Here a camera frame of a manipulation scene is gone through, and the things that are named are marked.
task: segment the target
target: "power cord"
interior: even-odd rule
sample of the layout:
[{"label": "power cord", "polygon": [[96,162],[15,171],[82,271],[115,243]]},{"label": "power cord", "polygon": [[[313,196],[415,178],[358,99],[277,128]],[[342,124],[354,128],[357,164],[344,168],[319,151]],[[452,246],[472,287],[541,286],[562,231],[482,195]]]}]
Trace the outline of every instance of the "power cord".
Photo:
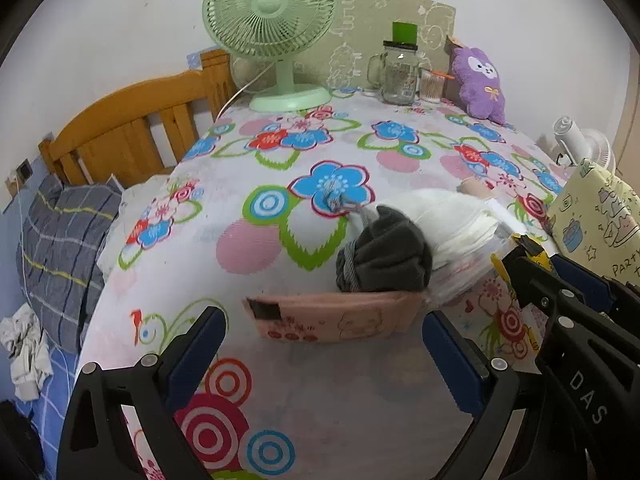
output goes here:
[{"label": "power cord", "polygon": [[[16,193],[16,197],[18,199],[18,211],[20,213],[20,250],[22,252],[22,282],[24,283],[24,297],[27,300],[27,304],[29,305],[30,309],[33,310],[33,305],[31,304],[31,300],[30,300],[30,296],[29,296],[29,290],[27,288],[27,273],[25,271],[24,268],[24,255],[25,255],[25,251],[24,251],[24,217],[22,216],[22,200],[20,198],[20,181],[18,180],[18,175],[15,174],[14,176],[14,180],[15,180],[15,187],[18,190],[18,192]],[[40,329],[46,334],[44,328],[41,326]],[[66,404],[68,405],[71,402],[71,387],[69,386],[69,365],[66,362],[66,357],[64,354],[64,351],[62,348],[60,348],[60,346],[57,345],[57,343],[55,341],[53,341],[53,339],[51,339],[50,337],[47,337],[48,341],[51,341],[51,343],[53,344],[53,346],[58,350],[59,354],[62,356],[62,361],[65,364],[65,371],[66,371],[66,377],[65,377],[65,382],[66,382],[66,394],[67,394],[67,402]]]},{"label": "power cord", "polygon": [[269,70],[273,65],[275,65],[276,62],[274,61],[273,63],[271,63],[267,68],[265,68],[264,70],[262,70],[262,72],[260,72],[256,77],[254,77],[253,79],[251,79],[251,81],[249,81],[246,85],[244,85],[241,89],[239,89],[231,99],[229,99],[229,101],[227,101],[225,103],[225,105],[220,108],[220,113],[218,114],[218,116],[216,117],[216,122],[218,122],[219,118],[222,117],[222,114],[226,111],[227,108],[229,108],[229,105],[236,100],[236,98],[242,93],[244,92],[247,88],[249,88],[249,86],[251,86],[252,84],[254,84],[256,81],[258,81],[258,79],[260,79],[263,75],[265,75],[267,73],[267,70]]}]

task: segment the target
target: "orange lid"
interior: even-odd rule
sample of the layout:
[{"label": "orange lid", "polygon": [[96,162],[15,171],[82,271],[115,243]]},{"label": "orange lid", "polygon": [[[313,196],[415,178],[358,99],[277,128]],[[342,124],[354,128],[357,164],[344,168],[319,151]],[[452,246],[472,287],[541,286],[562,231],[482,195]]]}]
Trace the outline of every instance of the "orange lid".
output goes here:
[{"label": "orange lid", "polygon": [[437,76],[437,77],[443,77],[445,79],[455,79],[455,77],[453,77],[452,75],[445,74],[443,72],[435,72],[433,70],[429,70],[429,72],[431,72],[434,76]]}]

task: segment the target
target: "jar handle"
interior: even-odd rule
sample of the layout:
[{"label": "jar handle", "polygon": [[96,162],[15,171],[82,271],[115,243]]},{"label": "jar handle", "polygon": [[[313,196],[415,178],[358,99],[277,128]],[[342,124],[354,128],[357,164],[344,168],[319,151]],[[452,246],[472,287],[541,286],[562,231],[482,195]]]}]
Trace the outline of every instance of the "jar handle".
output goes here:
[{"label": "jar handle", "polygon": [[376,54],[371,56],[369,64],[367,65],[367,81],[374,90],[379,89],[382,86],[385,70],[385,55]]}]

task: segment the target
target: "yellow stripe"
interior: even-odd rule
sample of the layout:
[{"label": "yellow stripe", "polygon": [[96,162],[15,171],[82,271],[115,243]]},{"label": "yellow stripe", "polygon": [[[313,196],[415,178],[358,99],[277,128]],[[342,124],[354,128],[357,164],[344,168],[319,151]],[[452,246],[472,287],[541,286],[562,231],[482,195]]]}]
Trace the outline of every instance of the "yellow stripe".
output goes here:
[{"label": "yellow stripe", "polygon": [[55,211],[56,213],[93,213],[94,215],[104,216],[109,220],[113,220],[113,215],[103,213],[101,211],[96,211],[91,207],[65,207],[65,208],[52,207],[40,190],[38,190],[37,193],[38,193],[38,196],[42,199],[42,201],[46,204],[46,206],[52,211]]},{"label": "yellow stripe", "polygon": [[53,274],[54,276],[61,276],[62,278],[66,278],[68,280],[71,280],[74,283],[77,283],[78,285],[84,286],[84,288],[86,288],[88,286],[87,283],[83,282],[82,280],[78,280],[78,278],[74,278],[71,274],[67,274],[66,272],[63,272],[62,270],[51,270],[51,269],[48,269],[47,267],[45,267],[44,265],[41,265],[41,264],[38,264],[38,263],[34,262],[33,260],[30,259],[30,257],[27,256],[27,253],[25,253],[24,250],[22,251],[22,256],[27,261],[27,263],[30,264],[31,267],[35,267],[36,269],[40,269],[43,272],[47,272],[48,274]]}]

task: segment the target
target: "fan center cap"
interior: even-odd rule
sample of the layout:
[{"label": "fan center cap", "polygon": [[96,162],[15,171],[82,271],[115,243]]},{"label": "fan center cap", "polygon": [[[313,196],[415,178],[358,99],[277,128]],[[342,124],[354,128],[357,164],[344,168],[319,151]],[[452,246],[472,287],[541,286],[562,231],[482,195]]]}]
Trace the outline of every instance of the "fan center cap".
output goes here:
[{"label": "fan center cap", "polygon": [[256,7],[261,13],[270,15],[280,10],[282,0],[257,0]]}]

